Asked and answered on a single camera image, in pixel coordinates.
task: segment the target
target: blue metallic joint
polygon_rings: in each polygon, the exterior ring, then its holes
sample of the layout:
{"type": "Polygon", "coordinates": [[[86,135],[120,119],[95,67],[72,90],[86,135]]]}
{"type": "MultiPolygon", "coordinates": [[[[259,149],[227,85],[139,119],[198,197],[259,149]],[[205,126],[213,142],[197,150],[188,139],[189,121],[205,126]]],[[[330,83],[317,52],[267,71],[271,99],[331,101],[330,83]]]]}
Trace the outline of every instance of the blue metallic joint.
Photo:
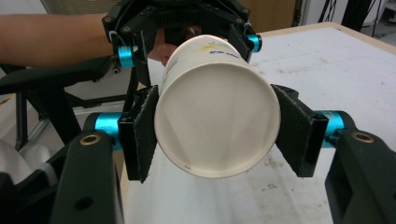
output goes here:
{"type": "Polygon", "coordinates": [[[248,35],[248,40],[253,42],[253,52],[259,52],[262,49],[262,37],[260,35],[248,35]]]}
{"type": "Polygon", "coordinates": [[[329,119],[322,147],[334,147],[333,144],[339,138],[340,131],[345,129],[343,118],[337,111],[323,110],[315,112],[329,119]]]}
{"type": "Polygon", "coordinates": [[[134,67],[134,52],[130,46],[119,47],[121,67],[134,67]]]}
{"type": "Polygon", "coordinates": [[[119,139],[119,124],[118,120],[121,116],[121,112],[116,113],[101,113],[96,119],[95,130],[102,130],[107,133],[115,144],[113,144],[114,150],[121,150],[121,144],[119,139]]]}

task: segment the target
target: white tabletop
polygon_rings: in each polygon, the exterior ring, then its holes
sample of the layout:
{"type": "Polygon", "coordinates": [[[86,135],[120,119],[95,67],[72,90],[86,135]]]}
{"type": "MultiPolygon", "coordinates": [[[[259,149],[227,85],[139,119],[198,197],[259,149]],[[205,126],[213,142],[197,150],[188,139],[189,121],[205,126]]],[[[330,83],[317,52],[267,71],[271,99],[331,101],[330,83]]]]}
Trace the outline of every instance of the white tabletop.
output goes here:
{"type": "MultiPolygon", "coordinates": [[[[297,90],[314,110],[346,111],[359,129],[396,148],[395,48],[336,27],[263,36],[250,64],[270,83],[297,90]]],[[[147,181],[130,184],[126,223],[332,223],[324,179],[333,153],[322,149],[312,178],[296,177],[273,147],[246,173],[205,179],[176,168],[157,147],[147,181]]]]}

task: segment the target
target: wooden cabinet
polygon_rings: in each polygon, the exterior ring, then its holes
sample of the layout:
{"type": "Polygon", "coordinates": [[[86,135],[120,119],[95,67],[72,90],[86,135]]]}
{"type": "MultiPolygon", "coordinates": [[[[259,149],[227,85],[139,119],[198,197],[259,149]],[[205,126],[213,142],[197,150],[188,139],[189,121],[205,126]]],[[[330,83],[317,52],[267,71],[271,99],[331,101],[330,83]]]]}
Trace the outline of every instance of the wooden cabinet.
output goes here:
{"type": "Polygon", "coordinates": [[[256,33],[291,27],[296,0],[239,0],[250,9],[256,33]]]}

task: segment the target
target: white cup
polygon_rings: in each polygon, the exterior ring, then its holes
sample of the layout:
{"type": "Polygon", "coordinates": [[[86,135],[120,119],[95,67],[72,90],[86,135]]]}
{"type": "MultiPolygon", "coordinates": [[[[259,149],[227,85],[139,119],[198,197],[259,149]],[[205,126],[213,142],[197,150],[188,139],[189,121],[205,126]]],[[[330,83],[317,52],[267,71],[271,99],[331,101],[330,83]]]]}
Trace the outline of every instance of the white cup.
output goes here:
{"type": "Polygon", "coordinates": [[[271,149],[279,124],[273,89],[227,41],[200,35],[169,59],[154,125],[182,170],[212,178],[245,172],[271,149]]]}

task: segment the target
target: human hand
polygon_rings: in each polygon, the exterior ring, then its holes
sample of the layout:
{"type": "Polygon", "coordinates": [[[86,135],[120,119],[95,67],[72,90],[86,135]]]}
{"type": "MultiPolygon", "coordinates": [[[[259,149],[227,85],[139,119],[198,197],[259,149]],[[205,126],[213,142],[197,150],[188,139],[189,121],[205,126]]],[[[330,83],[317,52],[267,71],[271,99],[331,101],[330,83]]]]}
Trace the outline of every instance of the human hand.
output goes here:
{"type": "MultiPolygon", "coordinates": [[[[194,36],[195,33],[193,31],[193,28],[186,28],[186,40],[193,38],[194,36]]],[[[150,59],[159,61],[163,64],[163,66],[166,66],[169,58],[176,49],[177,46],[165,43],[164,29],[159,29],[155,37],[154,48],[148,54],[148,57],[150,59]]]]}

